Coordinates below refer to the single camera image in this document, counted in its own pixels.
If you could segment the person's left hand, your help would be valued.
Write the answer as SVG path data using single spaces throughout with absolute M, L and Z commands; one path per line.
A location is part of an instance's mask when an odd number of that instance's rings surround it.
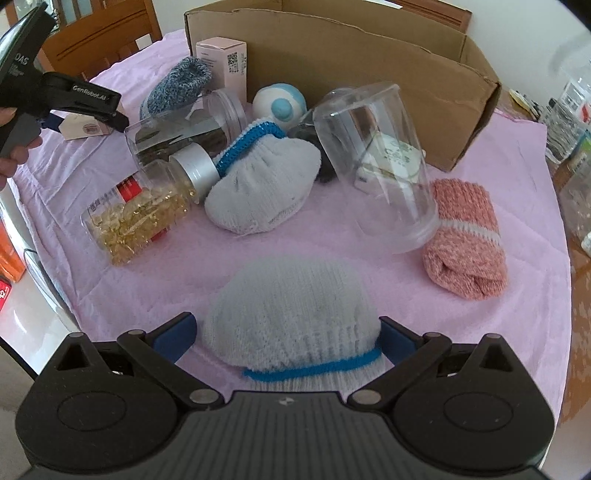
M 42 138 L 37 137 L 27 146 L 16 146 L 6 157 L 0 158 L 0 190 L 3 190 L 9 178 L 12 178 L 18 167 L 27 162 L 29 151 L 39 147 L 42 144 Z

